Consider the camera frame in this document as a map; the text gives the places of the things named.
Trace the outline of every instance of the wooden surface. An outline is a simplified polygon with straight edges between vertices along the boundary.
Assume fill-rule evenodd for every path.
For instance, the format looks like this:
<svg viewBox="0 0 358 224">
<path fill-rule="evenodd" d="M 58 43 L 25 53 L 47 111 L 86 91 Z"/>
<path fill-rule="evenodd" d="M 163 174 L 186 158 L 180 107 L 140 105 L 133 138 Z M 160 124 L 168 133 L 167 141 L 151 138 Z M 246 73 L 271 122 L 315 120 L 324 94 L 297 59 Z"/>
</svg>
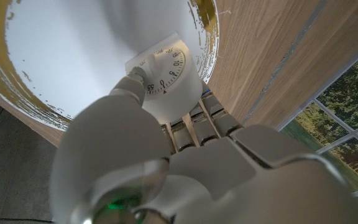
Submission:
<svg viewBox="0 0 358 224">
<path fill-rule="evenodd" d="M 358 1 L 328 1 L 246 125 L 276 128 L 358 52 Z"/>
<path fill-rule="evenodd" d="M 239 121 L 256 105 L 322 1 L 216 0 L 220 43 L 209 85 Z M 358 1 L 329 0 L 323 6 L 246 125 L 275 128 L 358 52 Z M 30 119 L 1 98 L 0 105 L 58 145 L 63 132 Z"/>
<path fill-rule="evenodd" d="M 239 121 L 245 118 L 273 71 L 319 1 L 217 1 L 218 61 L 210 81 L 217 98 Z"/>
</svg>

